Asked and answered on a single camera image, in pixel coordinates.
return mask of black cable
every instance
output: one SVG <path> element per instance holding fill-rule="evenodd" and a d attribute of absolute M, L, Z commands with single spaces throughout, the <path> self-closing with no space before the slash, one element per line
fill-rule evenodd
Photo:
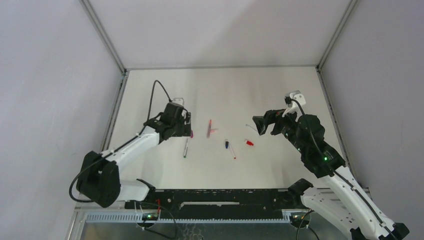
<path fill-rule="evenodd" d="M 315 235 L 317 240 L 320 240 L 320 237 L 318 236 L 318 234 L 310 226 L 307 229 L 309 229 Z"/>
<path fill-rule="evenodd" d="M 153 93 L 155 92 L 155 85 L 156 83 L 159 83 L 160 86 L 162 87 L 163 91 L 165 92 L 166 96 L 168 97 L 169 102 L 172 102 L 170 95 L 168 94 L 167 90 L 165 89 L 165 87 L 162 85 L 162 83 L 159 80 L 155 80 L 153 82 L 153 87 L 151 88 L 151 95 L 150 95 L 150 104 L 148 105 L 148 113 L 147 113 L 147 120 L 150 119 L 150 111 L 152 110 L 152 102 L 153 102 Z"/>
<path fill-rule="evenodd" d="M 302 227 L 302 224 L 304 223 L 304 220 L 305 220 L 305 218 L 309 215 L 309 214 L 311 214 L 311 213 L 313 213 L 314 212 L 314 210 L 309 210 L 304 216 L 303 216 L 303 218 L 302 218 L 302 221 L 300 221 L 300 224 L 299 224 L 299 227 L 297 227 L 297 231 L 296 231 L 296 240 L 299 240 L 299 230 L 301 229 L 301 227 Z"/>
<path fill-rule="evenodd" d="M 167 235 L 165 235 L 165 234 L 163 234 L 163 233 L 160 233 L 160 232 L 157 232 L 157 231 L 154 231 L 154 230 L 151 230 L 151 229 L 149 229 L 149 228 L 146 228 L 146 227 L 143 227 L 143 226 L 141 226 L 139 223 L 137 223 L 137 225 L 139 225 L 140 227 L 142 227 L 143 228 L 143 230 L 146 230 L 147 232 L 150 232 L 150 233 L 153 233 L 153 234 L 156 234 L 156 235 L 159 235 L 159 236 L 161 236 L 161 237 L 164 237 L 164 238 L 166 238 L 166 239 L 170 239 L 170 240 L 174 240 L 174 239 L 177 239 L 178 237 L 177 237 L 177 235 L 178 235 L 178 226 L 177 226 L 177 221 L 175 220 L 175 218 L 174 218 L 174 216 L 172 215 L 172 213 L 171 213 L 171 211 L 169 211 L 168 209 L 166 209 L 165 207 L 163 207 L 163 206 L 161 206 L 161 205 L 159 205 L 159 204 L 156 204 L 156 203 L 150 203 L 150 202 L 146 202 L 146 201 L 136 201 L 137 203 L 139 203 L 139 204 L 148 204 L 148 205 L 152 205 L 152 206 L 155 206 L 155 207 L 159 207 L 159 208 L 161 208 L 162 210 L 165 210 L 166 212 L 168 212 L 169 213 L 169 215 L 171 216 L 171 218 L 172 218 L 172 221 L 173 221 L 173 224 L 174 224 L 174 227 L 175 227 L 175 234 L 174 234 L 174 236 L 167 236 Z"/>
<path fill-rule="evenodd" d="M 300 109 L 300 112 L 302 113 L 302 115 L 303 116 L 305 116 L 305 112 L 304 112 L 304 110 L 303 110 L 303 108 L 302 108 L 302 106 L 299 104 L 299 102 L 297 101 L 297 100 L 295 100 L 295 99 L 293 99 L 293 98 L 291 98 L 291 100 L 293 101 L 293 102 L 295 102 L 298 106 L 299 106 L 299 109 Z M 313 143 L 314 143 L 314 145 L 315 145 L 315 147 L 316 147 L 316 150 L 318 150 L 318 152 L 319 152 L 319 154 L 321 155 L 321 157 L 322 158 L 324 158 L 325 156 L 324 156 L 324 154 L 323 154 L 323 152 L 321 152 L 321 150 L 320 150 L 320 148 L 318 147 L 318 145 L 317 145 L 317 142 L 315 142 L 315 138 L 314 138 L 314 134 L 312 133 L 312 130 L 311 130 L 311 128 L 310 128 L 310 126 L 309 126 L 309 123 L 308 123 L 308 120 L 306 119 L 306 117 L 305 117 L 305 123 L 306 123 L 306 127 L 309 129 L 309 134 L 310 134 L 310 137 L 312 138 L 312 141 L 313 141 Z M 336 170 L 334 170 L 333 168 L 331 168 L 331 166 L 330 166 L 330 169 L 331 169 L 331 171 L 335 174 L 335 175 L 337 175 L 339 178 L 341 178 L 347 185 L 349 185 L 349 187 L 352 189 L 353 187 L 354 187 L 354 185 L 352 184 L 352 183 L 350 183 L 346 178 L 344 178 L 342 175 L 340 175 L 340 173 L 338 173 Z M 358 196 L 363 200 L 363 202 L 368 206 L 368 208 L 371 210 L 371 212 L 374 214 L 374 216 L 375 216 L 375 218 L 377 218 L 377 220 L 379 221 L 379 223 L 380 224 L 383 224 L 384 223 L 384 221 L 380 218 L 380 216 L 377 214 L 377 212 L 376 212 L 376 210 L 374 210 L 374 208 L 371 206 L 371 204 L 365 199 L 365 197 L 357 190 L 357 189 L 355 189 L 354 190 L 355 191 L 355 193 L 356 194 L 358 194 Z M 394 240 L 398 240 L 398 238 L 392 233 L 392 231 L 390 231 L 390 229 L 387 227 L 387 226 L 385 226 L 384 227 L 384 229 L 394 238 Z"/>
<path fill-rule="evenodd" d="M 151 94 L 150 94 L 150 103 L 148 104 L 148 112 L 147 112 L 147 120 L 150 119 L 150 112 L 152 110 L 152 101 L 153 101 L 153 93 L 155 92 L 155 85 L 156 83 L 159 83 L 160 86 L 162 87 L 163 91 L 165 92 L 166 96 L 168 97 L 169 102 L 172 102 L 170 95 L 168 94 L 167 90 L 165 89 L 165 87 L 162 85 L 162 83 L 158 80 L 155 80 L 153 82 L 153 87 L 151 89 Z M 146 126 L 143 125 L 140 134 L 142 134 L 142 132 L 145 130 Z M 131 138 L 130 140 L 128 140 L 127 142 L 125 142 L 124 144 L 122 144 L 121 146 L 119 146 L 117 149 L 114 150 L 114 152 L 121 150 L 123 147 L 125 147 L 126 145 L 128 145 L 129 143 L 131 143 L 132 141 L 134 141 L 136 138 L 138 138 L 139 136 L 134 136 L 133 138 Z M 72 182 L 69 185 L 69 197 L 74 200 L 77 203 L 93 203 L 93 200 L 81 200 L 78 199 L 76 197 L 74 197 L 74 195 L 72 194 L 72 188 L 74 187 L 75 182 L 78 180 L 78 178 L 88 169 L 90 169 L 92 166 L 96 165 L 97 163 L 99 163 L 102 160 L 105 160 L 106 158 L 110 157 L 113 154 L 113 152 L 105 155 L 105 156 L 99 156 L 98 160 L 95 160 L 92 164 L 90 164 L 89 166 L 87 166 L 86 168 L 84 168 L 83 170 L 81 170 L 76 177 L 74 177 L 74 179 L 72 180 Z"/>

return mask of metal frame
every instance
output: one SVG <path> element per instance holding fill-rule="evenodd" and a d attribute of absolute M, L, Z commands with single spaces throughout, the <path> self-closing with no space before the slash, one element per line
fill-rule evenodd
<path fill-rule="evenodd" d="M 319 71 L 323 68 L 324 64 L 326 63 L 331 50 L 333 49 L 335 43 L 337 42 L 337 39 L 339 39 L 340 33 L 342 33 L 343 29 L 345 28 L 346 23 L 351 17 L 352 12 L 356 8 L 358 2 L 359 0 L 350 0 L 349 4 L 347 5 L 347 8 L 343 13 L 343 16 L 341 17 L 340 22 L 338 23 L 333 35 L 331 36 L 330 42 L 328 43 L 327 47 L 324 50 L 324 53 L 322 54 L 322 57 L 319 59 L 319 62 L 316 65 L 316 68 Z"/>
<path fill-rule="evenodd" d="M 122 74 L 125 74 L 126 69 L 124 67 L 124 64 L 122 63 L 114 45 L 112 44 L 108 34 L 106 33 L 106 30 L 102 25 L 102 22 L 100 21 L 99 17 L 97 16 L 96 11 L 93 8 L 93 5 L 90 3 L 89 0 L 79 0 L 79 2 L 81 3 L 82 8 L 87 13 L 88 18 L 90 18 L 91 23 L 93 24 L 96 32 L 100 36 L 100 39 L 103 41 L 104 46 L 106 47 L 107 51 L 110 53 L 113 60 L 115 61 L 120 72 Z"/>
<path fill-rule="evenodd" d="M 288 224 L 292 213 L 306 212 L 306 210 L 282 210 L 279 219 L 177 219 L 178 224 Z M 84 212 L 86 223 L 141 223 L 143 213 L 140 211 L 126 210 L 120 212 L 90 211 Z M 161 218 L 157 221 L 147 220 L 146 223 L 173 224 L 171 218 Z"/>
<path fill-rule="evenodd" d="M 72 228 L 67 234 L 67 240 L 79 240 L 83 234 L 84 225 L 86 224 L 87 215 L 81 212 L 73 213 L 74 222 Z"/>
<path fill-rule="evenodd" d="M 343 155 L 343 158 L 346 161 L 349 168 L 352 169 L 351 168 L 351 162 L 349 161 L 349 157 L 348 157 L 348 152 L 346 150 L 345 143 L 343 142 L 342 132 L 340 131 L 340 127 L 339 127 L 339 124 L 337 122 L 336 114 L 334 113 L 333 105 L 331 103 L 330 96 L 329 96 L 329 93 L 327 91 L 327 87 L 324 83 L 323 76 L 321 75 L 321 71 L 318 69 L 318 67 L 316 67 L 316 74 L 318 75 L 319 83 L 321 84 L 321 89 L 322 89 L 322 92 L 324 93 L 325 102 L 327 103 L 328 111 L 330 112 L 330 117 L 331 117 L 331 121 L 333 123 L 333 126 L 335 128 L 338 144 L 340 144 L 340 148 L 341 148 L 341 151 L 342 151 L 341 154 Z"/>
<path fill-rule="evenodd" d="M 175 69 L 245 69 L 245 68 L 282 68 L 282 67 L 316 67 L 316 64 L 131 67 L 131 68 L 127 68 L 126 70 L 132 71 L 132 70 L 175 70 Z"/>
<path fill-rule="evenodd" d="M 104 132 L 103 140 L 101 142 L 101 151 L 107 150 L 109 148 L 109 144 L 111 143 L 112 133 L 114 132 L 115 123 L 117 121 L 121 101 L 124 96 L 125 86 L 127 85 L 129 74 L 130 73 L 126 71 L 125 74 L 122 75 L 121 82 L 116 93 L 115 102 L 113 104 L 112 112 L 110 113 L 110 118 L 107 122 L 107 128 Z"/>

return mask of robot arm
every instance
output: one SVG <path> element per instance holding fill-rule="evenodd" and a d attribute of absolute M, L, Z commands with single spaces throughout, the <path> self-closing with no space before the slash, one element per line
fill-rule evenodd
<path fill-rule="evenodd" d="M 394 223 L 362 190 L 343 158 L 324 141 L 325 129 L 318 117 L 302 114 L 298 118 L 297 111 L 306 104 L 300 91 L 289 93 L 285 101 L 287 109 L 269 110 L 264 116 L 252 118 L 259 135 L 266 132 L 269 124 L 275 124 L 271 135 L 283 134 L 300 152 L 304 166 L 339 197 L 347 211 L 318 197 L 312 184 L 301 179 L 303 184 L 297 182 L 296 186 L 303 186 L 297 191 L 303 205 L 320 213 L 349 240 L 403 239 L 408 228 L 403 223 Z"/>
<path fill-rule="evenodd" d="M 120 173 L 148 149 L 171 137 L 189 137 L 191 134 L 191 113 L 182 105 L 169 102 L 157 117 L 146 121 L 142 132 L 137 132 L 117 149 L 87 153 L 76 189 L 103 208 L 115 201 L 144 200 L 152 186 L 139 180 L 120 180 Z"/>

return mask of white wall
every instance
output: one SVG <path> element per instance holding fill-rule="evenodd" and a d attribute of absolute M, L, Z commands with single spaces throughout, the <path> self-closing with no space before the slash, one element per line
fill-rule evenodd
<path fill-rule="evenodd" d="M 91 0 L 127 68 L 316 65 L 349 0 Z"/>
<path fill-rule="evenodd" d="M 323 69 L 360 182 L 422 239 L 424 1 L 360 1 Z"/>
<path fill-rule="evenodd" d="M 78 0 L 2 0 L 0 22 L 0 239 L 64 239 L 121 74 Z"/>

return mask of white table surface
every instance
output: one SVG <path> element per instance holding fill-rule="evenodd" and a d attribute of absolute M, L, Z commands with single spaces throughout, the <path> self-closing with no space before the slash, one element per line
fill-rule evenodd
<path fill-rule="evenodd" d="M 304 110 L 317 115 L 325 127 L 325 140 L 339 153 L 330 113 L 314 67 L 257 67 L 210 69 L 132 70 L 124 90 L 110 142 L 116 148 L 134 136 L 146 121 L 154 80 L 171 99 L 184 98 L 192 114 L 194 138 L 183 158 L 186 138 L 164 141 L 140 155 L 123 170 L 121 179 L 141 178 L 158 189 L 288 188 L 300 178 L 315 187 L 326 186 L 310 173 L 299 152 L 282 135 L 271 136 L 271 125 L 258 136 L 252 116 L 285 108 L 284 95 L 300 90 Z M 167 97 L 156 85 L 151 117 L 165 109 Z M 209 119 L 218 128 L 207 139 Z M 225 148 L 228 139 L 237 159 Z M 248 139 L 254 146 L 248 146 Z"/>

